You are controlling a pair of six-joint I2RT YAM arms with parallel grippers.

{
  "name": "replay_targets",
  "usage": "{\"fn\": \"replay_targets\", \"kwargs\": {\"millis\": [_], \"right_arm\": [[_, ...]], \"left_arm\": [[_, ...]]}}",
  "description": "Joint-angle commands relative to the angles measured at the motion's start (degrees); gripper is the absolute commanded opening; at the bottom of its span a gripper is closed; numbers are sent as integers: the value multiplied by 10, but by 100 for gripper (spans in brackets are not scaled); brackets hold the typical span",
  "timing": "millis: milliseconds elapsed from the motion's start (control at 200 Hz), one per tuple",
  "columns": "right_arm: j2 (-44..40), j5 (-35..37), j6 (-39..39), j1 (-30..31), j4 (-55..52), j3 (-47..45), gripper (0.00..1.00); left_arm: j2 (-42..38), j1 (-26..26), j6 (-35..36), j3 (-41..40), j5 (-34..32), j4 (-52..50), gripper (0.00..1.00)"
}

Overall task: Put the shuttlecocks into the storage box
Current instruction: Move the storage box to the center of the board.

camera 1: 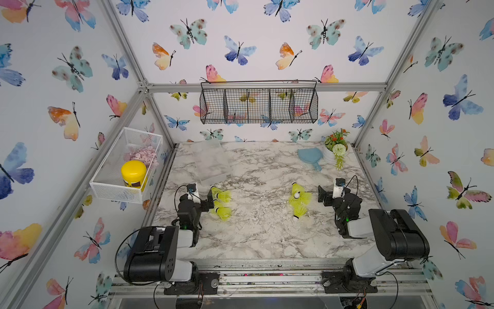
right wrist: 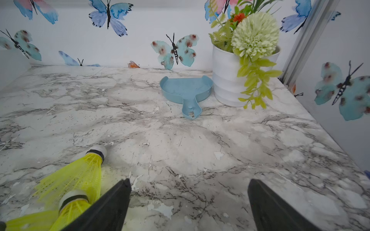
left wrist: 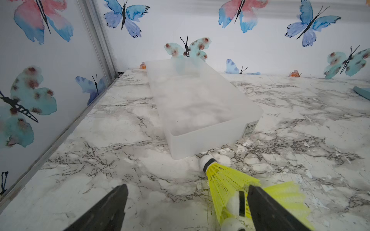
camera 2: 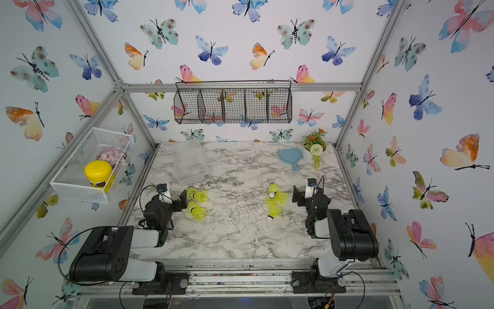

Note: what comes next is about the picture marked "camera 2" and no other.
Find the translucent plastic storage box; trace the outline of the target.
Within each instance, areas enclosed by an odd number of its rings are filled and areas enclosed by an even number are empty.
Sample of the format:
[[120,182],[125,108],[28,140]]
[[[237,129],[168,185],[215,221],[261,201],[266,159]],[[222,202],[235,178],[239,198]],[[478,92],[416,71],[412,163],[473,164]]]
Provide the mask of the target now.
[[198,139],[172,143],[168,150],[179,185],[189,186],[203,182],[211,175],[207,156]]

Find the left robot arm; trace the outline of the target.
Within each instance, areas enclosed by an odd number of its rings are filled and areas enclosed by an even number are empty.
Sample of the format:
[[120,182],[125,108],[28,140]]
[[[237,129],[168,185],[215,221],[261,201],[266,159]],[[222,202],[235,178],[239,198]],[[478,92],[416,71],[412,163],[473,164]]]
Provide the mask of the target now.
[[68,280],[77,285],[156,281],[163,267],[157,261],[132,258],[131,251],[163,247],[172,229],[172,215],[186,208],[186,191],[177,200],[157,194],[145,206],[143,229],[130,225],[92,228],[70,265]]

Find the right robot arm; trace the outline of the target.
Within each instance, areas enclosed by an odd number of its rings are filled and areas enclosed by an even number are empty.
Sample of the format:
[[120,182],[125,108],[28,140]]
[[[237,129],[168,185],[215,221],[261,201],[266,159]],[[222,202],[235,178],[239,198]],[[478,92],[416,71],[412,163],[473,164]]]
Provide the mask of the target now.
[[328,239],[330,250],[317,258],[307,272],[293,272],[291,286],[296,294],[344,293],[345,270],[357,261],[379,253],[379,245],[364,212],[331,209],[331,199],[321,187],[293,188],[292,202],[304,207],[306,232],[316,239]]

